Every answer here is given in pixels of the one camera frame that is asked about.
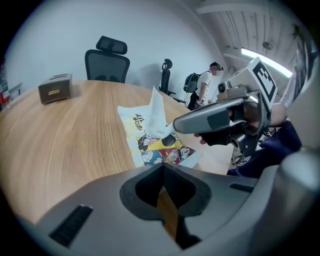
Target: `black backpack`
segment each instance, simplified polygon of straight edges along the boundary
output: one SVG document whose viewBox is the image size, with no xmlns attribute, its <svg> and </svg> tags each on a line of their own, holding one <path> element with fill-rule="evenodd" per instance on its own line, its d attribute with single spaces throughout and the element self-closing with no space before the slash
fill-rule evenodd
<svg viewBox="0 0 320 256">
<path fill-rule="evenodd" d="M 183 90 L 186 93 L 194 93 L 197 90 L 197 83 L 198 83 L 199 77 L 202 74 L 192 73 L 188 75 L 185 79 Z"/>
</svg>

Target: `small brown box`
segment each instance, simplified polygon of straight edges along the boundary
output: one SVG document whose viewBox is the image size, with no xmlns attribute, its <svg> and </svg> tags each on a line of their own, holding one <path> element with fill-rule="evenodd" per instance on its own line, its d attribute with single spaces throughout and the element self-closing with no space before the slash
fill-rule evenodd
<svg viewBox="0 0 320 256">
<path fill-rule="evenodd" d="M 42 104 L 71 98 L 72 74 L 58 74 L 38 86 Z"/>
</svg>

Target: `man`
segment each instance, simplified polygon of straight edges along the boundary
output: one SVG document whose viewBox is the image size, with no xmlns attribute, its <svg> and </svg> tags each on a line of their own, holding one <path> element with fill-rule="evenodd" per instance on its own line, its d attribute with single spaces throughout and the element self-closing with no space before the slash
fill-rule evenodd
<svg viewBox="0 0 320 256">
<path fill-rule="evenodd" d="M 213 76 L 217 76 L 217 72 L 223 70 L 224 68 L 220 64 L 213 62 L 209 70 L 200 75 L 196 84 L 196 90 L 190 97 L 188 109 L 194 110 L 204 105 L 210 91 Z"/>
</svg>

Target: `white tissue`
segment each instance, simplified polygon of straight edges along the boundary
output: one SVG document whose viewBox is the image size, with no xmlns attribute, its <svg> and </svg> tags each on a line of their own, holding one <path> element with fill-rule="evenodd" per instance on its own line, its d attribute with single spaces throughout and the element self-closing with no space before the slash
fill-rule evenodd
<svg viewBox="0 0 320 256">
<path fill-rule="evenodd" d="M 163 139 L 175 132 L 173 123 L 167 126 L 163 97 L 155 87 L 152 89 L 149 109 L 150 112 L 148 118 L 146 118 L 147 124 L 145 127 L 145 133 L 148 136 Z"/>
</svg>

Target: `ceiling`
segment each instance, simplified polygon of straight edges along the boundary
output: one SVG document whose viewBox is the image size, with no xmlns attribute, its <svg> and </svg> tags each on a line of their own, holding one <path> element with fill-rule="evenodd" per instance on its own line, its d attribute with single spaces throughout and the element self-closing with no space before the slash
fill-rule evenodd
<svg viewBox="0 0 320 256">
<path fill-rule="evenodd" d="M 195 0 L 193 8 L 221 50 L 229 73 L 251 60 L 241 54 L 241 48 L 266 56 L 291 71 L 297 51 L 292 35 L 297 21 L 277 4 L 272 0 Z M 263 48 L 265 41 L 272 44 L 271 50 Z M 274 68 L 267 68 L 281 96 L 289 79 Z"/>
</svg>

